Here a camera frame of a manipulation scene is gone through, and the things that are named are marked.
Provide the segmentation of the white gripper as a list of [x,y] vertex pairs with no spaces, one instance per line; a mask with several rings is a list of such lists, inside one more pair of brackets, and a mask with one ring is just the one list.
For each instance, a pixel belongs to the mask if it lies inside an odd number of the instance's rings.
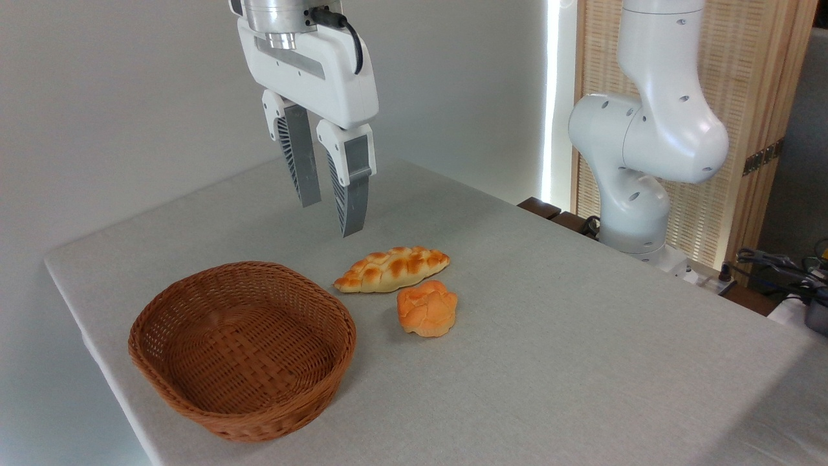
[[378,114],[378,95],[369,51],[343,25],[341,2],[232,1],[230,9],[249,71],[266,88],[267,127],[300,203],[321,201],[310,110],[327,119],[316,132],[327,153],[342,236],[362,230],[369,177],[376,173],[375,139],[366,123]]

